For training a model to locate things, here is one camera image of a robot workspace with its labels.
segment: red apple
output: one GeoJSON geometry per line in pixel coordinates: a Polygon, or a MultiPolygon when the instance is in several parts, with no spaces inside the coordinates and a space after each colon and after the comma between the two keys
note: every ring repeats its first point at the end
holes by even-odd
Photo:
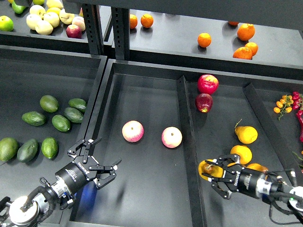
{"type": "Polygon", "coordinates": [[[195,100],[198,111],[207,113],[213,106],[213,98],[206,93],[201,93],[196,97],[195,100]]]}
{"type": "Polygon", "coordinates": [[[128,142],[139,141],[143,134],[143,126],[138,121],[129,121],[122,128],[122,135],[128,142]]]}
{"type": "Polygon", "coordinates": [[[82,38],[82,32],[79,26],[77,25],[68,25],[66,28],[66,34],[69,38],[76,38],[81,39],[82,38]]]}
{"type": "Polygon", "coordinates": [[[218,86],[218,79],[210,74],[204,74],[200,76],[198,80],[198,90],[200,93],[206,93],[211,95],[217,90],[218,86]]]}
{"type": "Polygon", "coordinates": [[[182,133],[176,127],[168,127],[162,133],[162,143],[168,148],[176,148],[182,141],[182,133]]]}

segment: green apple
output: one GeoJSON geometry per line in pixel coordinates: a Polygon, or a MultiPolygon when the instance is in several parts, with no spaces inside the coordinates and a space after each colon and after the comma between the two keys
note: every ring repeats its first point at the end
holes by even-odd
{"type": "Polygon", "coordinates": [[[73,13],[66,13],[65,9],[62,9],[60,11],[59,18],[66,25],[70,25],[72,20],[75,18],[75,15],[73,13]]]}
{"type": "Polygon", "coordinates": [[[57,7],[59,9],[63,9],[63,4],[60,2],[60,0],[47,0],[46,5],[48,8],[57,7]]]}
{"type": "Polygon", "coordinates": [[[43,5],[44,4],[44,0],[33,0],[33,3],[35,5],[43,5]]]}
{"type": "Polygon", "coordinates": [[[39,5],[33,5],[29,9],[29,14],[37,14],[39,17],[41,17],[41,19],[43,19],[44,13],[46,13],[46,10],[42,6],[39,6],[39,5]]]}
{"type": "Polygon", "coordinates": [[[15,1],[12,2],[11,7],[13,8],[14,12],[17,14],[23,13],[23,11],[27,8],[26,6],[18,6],[15,1]]]}
{"type": "Polygon", "coordinates": [[[14,29],[14,22],[7,16],[0,17],[0,30],[11,32],[14,29]]]}
{"type": "Polygon", "coordinates": [[[53,31],[53,26],[45,20],[40,20],[37,22],[35,30],[40,35],[49,35],[53,31]]]}
{"type": "Polygon", "coordinates": [[[59,16],[54,12],[45,13],[43,20],[48,21],[53,27],[58,27],[60,23],[59,16]]]}
{"type": "Polygon", "coordinates": [[[36,24],[38,21],[42,20],[41,17],[37,14],[29,14],[27,16],[27,26],[32,29],[35,30],[36,24]]]}

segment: shelf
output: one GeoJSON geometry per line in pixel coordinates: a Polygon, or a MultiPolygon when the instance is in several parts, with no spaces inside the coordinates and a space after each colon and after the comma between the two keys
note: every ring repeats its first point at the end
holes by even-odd
{"type": "Polygon", "coordinates": [[[120,0],[68,0],[94,5],[112,6],[123,9],[150,10],[183,16],[204,17],[230,21],[250,21],[253,24],[303,30],[300,2],[283,0],[163,0],[163,1],[120,1],[120,0]]]}
{"type": "MultiPolygon", "coordinates": [[[[100,227],[197,227],[206,224],[210,227],[274,227],[268,217],[269,205],[240,193],[233,193],[230,200],[224,200],[209,182],[198,176],[197,165],[202,160],[229,154],[233,146],[241,144],[234,126],[242,118],[242,125],[251,125],[258,131],[258,139],[248,145],[253,153],[251,163],[259,162],[273,171],[291,166],[301,184],[301,170],[291,151],[284,150],[281,154],[272,146],[273,138],[260,124],[255,106],[248,102],[248,97],[261,98],[268,104],[262,91],[276,100],[281,94],[289,93],[292,87],[302,89],[303,83],[109,60],[87,136],[102,137],[94,152],[97,160],[103,160],[102,165],[120,157],[122,162],[116,179],[101,191],[97,192],[94,184],[90,184],[82,194],[77,194],[79,204],[73,208],[70,221],[75,226],[91,223],[100,227]],[[197,79],[205,73],[215,75],[220,85],[212,95],[211,111],[204,114],[196,109],[195,97],[197,79]],[[249,84],[261,95],[252,97],[245,92],[249,84]],[[121,129],[129,120],[137,120],[144,127],[144,136],[137,143],[129,143],[122,136],[121,129]],[[178,127],[183,134],[182,144],[175,149],[168,149],[161,142],[161,133],[169,126],[178,127]],[[245,218],[232,218],[235,213],[245,218]]],[[[272,115],[274,103],[268,114],[272,115]]],[[[300,144],[294,138],[289,143],[300,144]]],[[[274,213],[274,220],[296,221],[295,217],[279,215],[278,211],[274,213]]]]}
{"type": "MultiPolygon", "coordinates": [[[[48,9],[46,2],[43,5],[45,10],[48,9]]],[[[36,31],[31,30],[26,23],[29,15],[27,8],[22,14],[16,14],[7,0],[0,1],[0,15],[6,15],[14,22],[12,32],[0,31],[0,37],[3,44],[30,48],[40,48],[48,50],[59,50],[68,52],[89,53],[89,45],[86,31],[82,32],[82,39],[68,38],[66,35],[67,25],[60,22],[59,26],[54,28],[51,35],[39,35],[36,31]]],[[[102,36],[105,48],[110,49],[113,43],[113,33],[111,31],[111,8],[100,6],[100,19],[102,36]]]]}
{"type": "Polygon", "coordinates": [[[247,43],[237,38],[241,23],[234,27],[221,20],[133,9],[130,13],[138,18],[138,26],[130,31],[132,61],[302,79],[303,39],[297,30],[255,25],[250,42],[259,50],[253,60],[242,60],[232,57],[247,43]],[[140,23],[145,13],[154,17],[150,29],[140,23]],[[207,48],[198,46],[200,33],[212,37],[207,48]]]}
{"type": "MultiPolygon", "coordinates": [[[[9,196],[13,201],[29,195],[40,185],[42,176],[50,183],[56,182],[55,173],[71,161],[67,149],[85,136],[107,58],[2,45],[0,49],[0,140],[13,137],[21,146],[35,138],[40,146],[38,155],[28,163],[20,163],[16,157],[0,161],[0,196],[9,196]],[[41,109],[39,100],[43,95],[53,95],[59,101],[57,112],[41,109]],[[63,114],[72,98],[86,100],[87,110],[82,124],[72,123],[70,131],[60,132],[53,127],[52,117],[63,114]],[[22,121],[22,114],[29,111],[43,113],[46,124],[35,127],[22,121]],[[54,137],[59,144],[58,155],[51,160],[41,152],[41,143],[47,137],[54,137]]],[[[61,215],[62,211],[56,210],[45,222],[58,224],[61,215]]]]}

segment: avocado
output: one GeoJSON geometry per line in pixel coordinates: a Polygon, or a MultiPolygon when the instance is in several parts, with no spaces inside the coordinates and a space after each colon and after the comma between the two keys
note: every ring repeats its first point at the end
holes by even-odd
{"type": "Polygon", "coordinates": [[[25,144],[23,144],[18,152],[17,152],[17,159],[20,162],[29,162],[30,160],[32,160],[37,151],[38,151],[38,141],[36,139],[31,139],[29,141],[27,141],[25,144]]]}
{"type": "Polygon", "coordinates": [[[81,123],[83,120],[83,113],[76,108],[66,107],[64,110],[64,116],[72,123],[81,123]]]}
{"type": "Polygon", "coordinates": [[[17,154],[18,147],[18,142],[14,138],[3,138],[0,141],[0,160],[6,162],[12,159],[17,154]]]}
{"type": "Polygon", "coordinates": [[[53,137],[46,138],[41,145],[41,151],[47,158],[53,158],[58,153],[58,143],[53,137]]]}
{"type": "Polygon", "coordinates": [[[23,114],[22,120],[33,126],[40,126],[45,124],[46,117],[42,113],[38,113],[37,111],[31,111],[23,114]]]}
{"type": "Polygon", "coordinates": [[[55,97],[50,95],[45,95],[42,96],[40,99],[40,106],[43,110],[49,113],[54,113],[59,108],[59,102],[55,97]]]}
{"type": "Polygon", "coordinates": [[[85,112],[86,102],[81,98],[73,98],[70,101],[68,101],[68,104],[70,105],[70,107],[76,108],[80,110],[82,113],[85,112]]]}
{"type": "Polygon", "coordinates": [[[68,131],[71,129],[70,121],[59,114],[52,118],[52,124],[59,131],[68,131]]]}
{"type": "Polygon", "coordinates": [[[11,7],[13,8],[14,12],[17,14],[23,13],[23,11],[27,8],[26,6],[18,6],[15,1],[12,2],[11,7]]]}

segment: pink apple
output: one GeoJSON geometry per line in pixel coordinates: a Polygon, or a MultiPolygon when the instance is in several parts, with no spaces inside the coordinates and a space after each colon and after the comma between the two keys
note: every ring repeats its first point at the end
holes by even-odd
{"type": "Polygon", "coordinates": [[[66,34],[69,38],[76,38],[81,39],[82,38],[82,32],[79,26],[77,25],[68,25],[66,28],[66,34]]]}
{"type": "Polygon", "coordinates": [[[122,128],[122,135],[128,142],[139,141],[143,134],[143,126],[138,121],[129,121],[122,128]]]}
{"type": "Polygon", "coordinates": [[[176,127],[168,127],[162,133],[162,143],[168,148],[176,148],[182,141],[182,133],[176,127]]]}
{"type": "Polygon", "coordinates": [[[211,95],[217,90],[218,86],[218,79],[210,74],[202,75],[198,80],[198,90],[200,93],[206,93],[211,95]]]}

